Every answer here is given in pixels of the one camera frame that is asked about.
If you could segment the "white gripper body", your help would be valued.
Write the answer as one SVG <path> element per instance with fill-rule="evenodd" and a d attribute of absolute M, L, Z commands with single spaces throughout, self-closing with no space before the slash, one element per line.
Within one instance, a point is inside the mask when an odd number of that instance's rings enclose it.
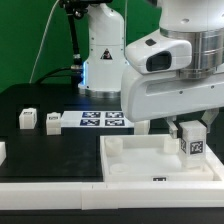
<path fill-rule="evenodd" d="M 224 72 L 199 80 L 174 72 L 142 75 L 128 66 L 122 77 L 121 108 L 131 122 L 224 107 Z"/>

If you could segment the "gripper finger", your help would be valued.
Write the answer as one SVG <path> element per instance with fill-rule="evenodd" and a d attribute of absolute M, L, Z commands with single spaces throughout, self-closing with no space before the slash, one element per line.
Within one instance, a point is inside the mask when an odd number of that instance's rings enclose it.
<path fill-rule="evenodd" d="M 178 136 L 178 128 L 175 125 L 176 117 L 175 116 L 166 117 L 165 121 L 168 124 L 169 134 L 173 139 L 176 139 Z"/>
<path fill-rule="evenodd" d="M 202 121 L 205 124 L 205 126 L 207 127 L 207 132 L 210 132 L 211 130 L 211 125 L 214 122 L 214 120 L 216 119 L 216 117 L 219 114 L 219 109 L 218 108 L 214 108 L 214 109 L 209 109 L 206 110 L 202 116 Z"/>

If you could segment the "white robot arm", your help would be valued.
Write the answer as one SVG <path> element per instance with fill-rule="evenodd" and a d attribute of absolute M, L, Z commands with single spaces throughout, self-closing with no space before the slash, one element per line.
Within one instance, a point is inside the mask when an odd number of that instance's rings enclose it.
<path fill-rule="evenodd" d="M 224 107 L 224 0 L 147 0 L 159 28 L 124 44 L 124 21 L 89 6 L 90 53 L 82 93 L 121 98 L 131 122 Z"/>

